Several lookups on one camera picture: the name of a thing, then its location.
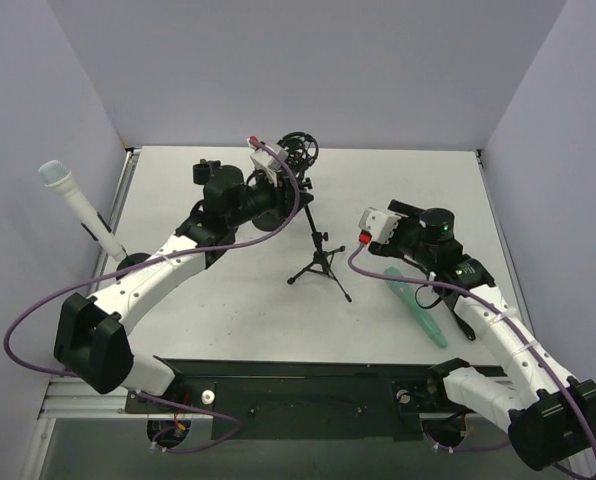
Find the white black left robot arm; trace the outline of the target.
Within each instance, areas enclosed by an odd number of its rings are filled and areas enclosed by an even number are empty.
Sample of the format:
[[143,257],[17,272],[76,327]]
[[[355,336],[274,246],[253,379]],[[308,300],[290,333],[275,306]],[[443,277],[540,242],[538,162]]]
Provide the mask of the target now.
[[203,197],[161,248],[123,260],[111,285],[64,300],[55,359],[100,394],[118,387],[143,390],[159,410],[178,408],[184,388],[173,368],[133,352],[129,335],[174,289],[220,259],[241,225],[252,222],[272,231],[313,199],[311,181],[302,173],[278,171],[271,182],[256,169],[250,178],[253,185],[238,167],[218,160],[195,164],[193,181],[202,186]]

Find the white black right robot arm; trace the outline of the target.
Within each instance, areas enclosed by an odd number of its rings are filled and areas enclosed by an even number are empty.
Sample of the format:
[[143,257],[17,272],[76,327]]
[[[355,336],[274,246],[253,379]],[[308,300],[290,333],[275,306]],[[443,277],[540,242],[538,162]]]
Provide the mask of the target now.
[[580,381],[535,339],[494,277],[454,234],[454,214],[393,200],[367,208],[359,221],[373,255],[414,263],[459,327],[485,345],[510,384],[503,386],[461,359],[436,368],[427,402],[461,405],[506,432],[518,457],[540,471],[590,449],[596,455],[596,383]]

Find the black clip microphone stand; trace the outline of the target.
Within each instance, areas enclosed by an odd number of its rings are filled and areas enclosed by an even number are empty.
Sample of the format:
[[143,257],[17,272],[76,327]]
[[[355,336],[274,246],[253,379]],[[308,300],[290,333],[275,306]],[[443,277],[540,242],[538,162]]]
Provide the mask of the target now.
[[200,159],[192,167],[193,183],[203,187],[206,199],[217,198],[223,191],[222,162]]

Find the black tripod microphone stand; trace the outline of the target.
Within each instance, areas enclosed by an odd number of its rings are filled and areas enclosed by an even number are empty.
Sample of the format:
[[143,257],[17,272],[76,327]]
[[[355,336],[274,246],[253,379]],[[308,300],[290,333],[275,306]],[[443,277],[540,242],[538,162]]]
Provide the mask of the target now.
[[[295,131],[284,135],[278,145],[287,152],[287,164],[294,173],[302,195],[306,195],[312,188],[311,179],[307,177],[307,171],[311,168],[319,156],[319,144],[317,140],[309,133]],[[340,288],[345,300],[352,302],[352,297],[347,293],[339,279],[332,270],[332,261],[336,254],[344,253],[345,246],[340,246],[334,250],[326,251],[323,244],[329,240],[326,231],[317,229],[312,211],[309,207],[309,200],[303,201],[303,211],[305,212],[310,230],[311,239],[314,246],[312,260],[295,275],[287,279],[288,285],[293,285],[305,273],[312,273],[333,280]]]

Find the mint green microphone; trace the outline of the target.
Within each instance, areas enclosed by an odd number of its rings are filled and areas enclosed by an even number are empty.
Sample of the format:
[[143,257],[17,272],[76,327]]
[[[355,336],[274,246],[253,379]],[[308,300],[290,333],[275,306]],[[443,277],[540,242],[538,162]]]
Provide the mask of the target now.
[[418,326],[426,336],[439,348],[448,347],[448,341],[440,327],[427,309],[423,309],[416,299],[415,291],[405,282],[386,280],[387,287],[406,306]]

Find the black handheld microphone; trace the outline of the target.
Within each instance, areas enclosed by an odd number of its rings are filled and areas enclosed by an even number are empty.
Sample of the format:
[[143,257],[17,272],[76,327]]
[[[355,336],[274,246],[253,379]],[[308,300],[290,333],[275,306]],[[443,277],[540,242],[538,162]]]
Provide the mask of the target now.
[[472,329],[471,326],[469,326],[455,311],[455,304],[454,303],[448,303],[447,307],[449,309],[449,311],[451,312],[454,321],[456,322],[457,327],[462,331],[462,333],[464,334],[464,336],[469,340],[469,341],[475,341],[476,340],[476,334],[474,332],[474,330]]

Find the black shock mount stand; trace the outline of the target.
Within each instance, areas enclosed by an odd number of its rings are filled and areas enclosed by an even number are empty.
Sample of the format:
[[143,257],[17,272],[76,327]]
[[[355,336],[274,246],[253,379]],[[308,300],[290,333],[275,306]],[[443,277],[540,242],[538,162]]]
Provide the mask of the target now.
[[278,216],[274,212],[266,212],[259,217],[252,220],[252,224],[260,231],[272,232],[278,229],[284,222],[282,216]]

